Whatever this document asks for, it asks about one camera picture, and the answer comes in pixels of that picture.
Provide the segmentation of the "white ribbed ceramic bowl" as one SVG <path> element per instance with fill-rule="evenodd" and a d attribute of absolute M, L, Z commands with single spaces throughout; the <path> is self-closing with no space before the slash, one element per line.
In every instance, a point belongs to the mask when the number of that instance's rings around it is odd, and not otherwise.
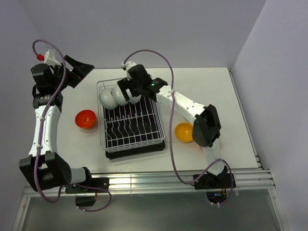
<path fill-rule="evenodd" d="M 126 101 L 121 89 L 119 86 L 115 86 L 112 88 L 111 94 L 114 98 L 114 100 L 118 103 L 120 106 L 125 106 L 129 103 L 129 101 Z"/>

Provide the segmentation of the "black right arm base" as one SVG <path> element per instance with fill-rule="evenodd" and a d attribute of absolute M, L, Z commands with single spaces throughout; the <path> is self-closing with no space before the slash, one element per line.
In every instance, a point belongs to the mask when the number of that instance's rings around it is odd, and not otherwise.
<path fill-rule="evenodd" d="M 210 204 L 219 207 L 227 201 L 236 187 L 236 182 L 232 173 L 225 172 L 215 176 L 207 172 L 192 183 L 192 186 L 195 190 L 206 190 L 206 198 Z"/>

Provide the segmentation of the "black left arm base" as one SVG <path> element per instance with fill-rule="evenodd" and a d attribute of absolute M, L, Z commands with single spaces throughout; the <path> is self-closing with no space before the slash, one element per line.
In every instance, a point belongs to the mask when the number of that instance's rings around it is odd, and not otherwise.
<path fill-rule="evenodd" d="M 90 182 L 87 183 L 66 186 L 65 193 L 75 194 L 75 205 L 78 209 L 85 209 L 86 211 L 90 211 L 90 209 L 86 209 L 86 207 L 94 206 L 98 193 L 107 193 L 109 195 L 108 202 L 105 206 L 100 208 L 100 210 L 103 210 L 108 207 L 112 201 L 112 195 L 109 192 L 109 182 L 110 180 L 107 177 L 92 178 Z"/>

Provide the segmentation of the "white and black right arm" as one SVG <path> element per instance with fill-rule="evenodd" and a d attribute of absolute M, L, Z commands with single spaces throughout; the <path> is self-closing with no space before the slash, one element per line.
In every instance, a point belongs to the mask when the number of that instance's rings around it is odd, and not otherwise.
<path fill-rule="evenodd" d="M 221 124 L 215 106 L 204 106 L 175 91 L 166 81 L 149 75 L 141 64 L 122 64 L 127 76 L 117 82 L 125 100 L 129 95 L 154 100 L 181 114 L 193 126 L 192 139 L 202 147 L 209 166 L 202 172 L 212 187 L 220 187 L 228 174 L 228 167 L 221 158 L 219 144 Z"/>

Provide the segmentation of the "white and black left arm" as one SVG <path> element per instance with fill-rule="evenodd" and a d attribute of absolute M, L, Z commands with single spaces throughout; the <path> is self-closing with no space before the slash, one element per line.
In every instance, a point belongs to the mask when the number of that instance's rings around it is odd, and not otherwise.
<path fill-rule="evenodd" d="M 31 150 L 27 158 L 19 161 L 19 168 L 34 191 L 37 186 L 47 190 L 76 183 L 82 192 L 89 192 L 94 186 L 86 167 L 71 168 L 57 151 L 57 128 L 63 104 L 63 96 L 57 89 L 75 88 L 94 69 L 93 65 L 78 62 L 68 55 L 64 60 L 72 70 L 57 61 L 31 68 L 35 81 L 32 96 L 36 127 Z"/>

